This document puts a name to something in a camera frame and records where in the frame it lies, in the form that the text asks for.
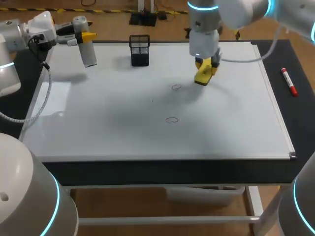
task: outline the white robotic arm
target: white robotic arm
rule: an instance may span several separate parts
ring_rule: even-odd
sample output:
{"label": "white robotic arm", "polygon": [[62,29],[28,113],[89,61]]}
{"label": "white robotic arm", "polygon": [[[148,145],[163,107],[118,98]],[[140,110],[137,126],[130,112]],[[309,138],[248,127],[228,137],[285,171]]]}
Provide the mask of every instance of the white robotic arm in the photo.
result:
{"label": "white robotic arm", "polygon": [[49,11],[45,11],[26,23],[19,20],[0,22],[0,97],[14,93],[20,88],[20,81],[9,53],[29,48],[34,43],[37,50],[48,51],[57,43],[68,46],[79,45],[85,67],[96,65],[92,40],[95,33],[89,33],[89,23],[84,16],[74,17],[71,24],[72,34],[58,36],[58,31]]}
{"label": "white robotic arm", "polygon": [[190,0],[190,54],[206,59],[218,48],[217,29],[231,29],[269,17],[315,43],[314,0]]}

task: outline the yellow object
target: yellow object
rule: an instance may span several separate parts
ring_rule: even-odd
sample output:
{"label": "yellow object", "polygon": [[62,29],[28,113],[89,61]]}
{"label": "yellow object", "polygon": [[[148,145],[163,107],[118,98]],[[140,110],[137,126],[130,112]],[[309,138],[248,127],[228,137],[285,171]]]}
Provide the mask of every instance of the yellow object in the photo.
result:
{"label": "yellow object", "polygon": [[217,67],[212,67],[211,70],[212,70],[212,75],[215,75],[217,70],[218,70],[218,68]]}
{"label": "yellow object", "polygon": [[197,69],[199,70],[199,68],[201,67],[201,63],[195,62],[195,65],[196,65]]}
{"label": "yellow object", "polygon": [[82,41],[84,43],[90,42],[93,39],[95,39],[96,36],[97,36],[96,33],[89,33],[89,32],[82,33]]}
{"label": "yellow object", "polygon": [[195,83],[206,86],[213,76],[213,68],[211,66],[211,58],[204,59],[195,75]]}

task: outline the black container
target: black container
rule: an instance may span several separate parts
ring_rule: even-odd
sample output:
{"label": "black container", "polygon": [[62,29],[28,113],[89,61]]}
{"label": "black container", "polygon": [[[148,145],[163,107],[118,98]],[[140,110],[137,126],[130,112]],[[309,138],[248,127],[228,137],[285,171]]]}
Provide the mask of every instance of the black container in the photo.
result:
{"label": "black container", "polygon": [[148,66],[149,65],[149,35],[130,35],[129,47],[131,52],[132,66]]}

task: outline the floor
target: floor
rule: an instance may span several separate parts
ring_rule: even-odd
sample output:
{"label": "floor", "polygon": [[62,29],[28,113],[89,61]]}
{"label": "floor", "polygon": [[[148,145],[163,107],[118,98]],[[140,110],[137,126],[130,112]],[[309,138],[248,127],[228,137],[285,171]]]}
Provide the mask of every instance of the floor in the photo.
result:
{"label": "floor", "polygon": [[[89,4],[93,0],[83,0]],[[159,10],[170,6],[176,10],[187,10],[185,0],[156,0]],[[80,0],[0,0],[0,7],[19,8],[82,8]],[[137,9],[137,0],[97,0],[94,6],[87,9]],[[27,21],[38,12],[0,12],[0,21],[19,18]],[[56,23],[69,22],[76,12],[53,12]],[[129,25],[129,14],[85,14],[93,21],[91,31],[98,34],[98,40],[128,40],[131,34],[149,34],[151,40],[185,40],[184,28],[189,26],[187,15],[169,16],[168,21],[157,21],[156,27],[140,27]],[[263,19],[240,30],[242,39],[272,39],[278,24],[270,19]],[[233,32],[224,27],[222,40],[234,40]],[[282,30],[281,39],[290,39],[291,44],[300,59],[310,84],[315,89],[315,47],[304,41],[293,32]],[[261,186],[259,191],[263,206],[266,207],[277,192],[276,186]],[[80,217],[127,217],[127,216],[197,216],[197,215],[246,215],[247,206],[243,196],[235,198],[228,206],[205,206],[196,204],[181,204],[169,202],[162,188],[140,189],[89,189],[77,190],[75,202]],[[187,225],[187,226],[106,226],[80,227],[78,236],[122,236],[122,235],[182,235],[182,236],[249,236],[252,235],[248,224],[224,225]],[[268,236],[278,236],[274,227]]]}

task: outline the cable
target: cable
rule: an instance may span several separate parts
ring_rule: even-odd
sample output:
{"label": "cable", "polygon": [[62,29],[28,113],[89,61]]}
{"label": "cable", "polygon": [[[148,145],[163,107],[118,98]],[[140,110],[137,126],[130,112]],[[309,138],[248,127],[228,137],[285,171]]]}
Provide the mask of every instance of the cable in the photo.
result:
{"label": "cable", "polygon": [[170,20],[170,21],[169,21],[169,20],[166,20],[167,22],[171,22],[171,21],[173,21],[173,20],[176,18],[176,11],[175,11],[175,9],[174,9],[173,7],[171,7],[171,6],[165,6],[162,1],[163,1],[163,0],[160,0],[160,1],[159,1],[159,4],[160,4],[162,7],[164,7],[166,10],[170,9],[170,10],[174,11],[174,17],[173,17],[173,19]]}
{"label": "cable", "polygon": [[274,37],[274,41],[272,42],[269,51],[265,55],[263,55],[262,57],[256,58],[256,59],[252,59],[252,60],[231,60],[231,59],[224,59],[224,58],[222,58],[221,60],[222,61],[226,61],[226,62],[251,63],[251,62],[256,62],[256,61],[260,61],[260,60],[266,59],[267,57],[269,57],[273,53],[273,51],[274,51],[274,49],[276,47],[276,44],[277,44],[277,41],[279,39],[279,35],[280,35],[280,32],[281,32],[281,28],[282,28],[282,25],[280,25],[278,27],[277,31],[276,31],[275,37]]}
{"label": "cable", "polygon": [[81,5],[82,5],[82,6],[93,6],[94,4],[96,4],[96,0],[94,0],[93,3],[88,4],[88,5],[83,4],[83,0],[81,0]]}
{"label": "cable", "polygon": [[14,119],[14,118],[8,117],[5,114],[3,114],[2,112],[0,112],[0,117],[4,118],[6,120],[9,120],[11,122],[15,122],[15,123],[24,123],[24,122],[32,121],[32,120],[38,118],[40,116],[40,114],[42,113],[42,111],[44,110],[46,104],[47,104],[47,101],[48,101],[48,98],[49,98],[49,94],[50,94],[50,90],[51,90],[51,85],[52,85],[51,72],[50,72],[49,69],[47,69],[47,72],[48,72],[48,78],[49,78],[49,85],[48,85],[47,94],[46,94],[45,101],[44,101],[43,105],[41,106],[41,108],[39,109],[38,113],[35,116],[33,116],[33,117],[29,118],[29,119]]}
{"label": "cable", "polygon": [[46,94],[46,97],[45,97],[45,100],[44,100],[44,103],[43,105],[41,106],[41,108],[39,109],[39,111],[37,112],[37,114],[29,119],[14,119],[14,118],[11,118],[11,117],[8,117],[6,116],[5,114],[3,114],[2,112],[0,112],[0,117],[8,120],[8,121],[11,121],[11,122],[15,122],[15,123],[24,123],[24,122],[29,122],[29,121],[32,121],[36,118],[38,118],[40,116],[40,114],[42,113],[42,111],[44,110],[47,102],[48,102],[48,98],[49,98],[49,94],[50,94],[50,91],[51,91],[51,85],[52,85],[52,75],[51,75],[51,72],[50,72],[50,66],[47,64],[47,62],[45,61],[42,61],[39,56],[38,56],[38,50],[37,50],[37,53],[35,53],[32,48],[30,47],[30,43],[31,41],[33,40],[34,38],[30,38],[29,39],[29,42],[28,42],[28,47],[29,47],[29,50],[31,51],[31,53],[36,57],[36,59],[41,63],[43,64],[43,66],[47,69],[47,72],[48,72],[48,89],[47,89],[47,94]]}

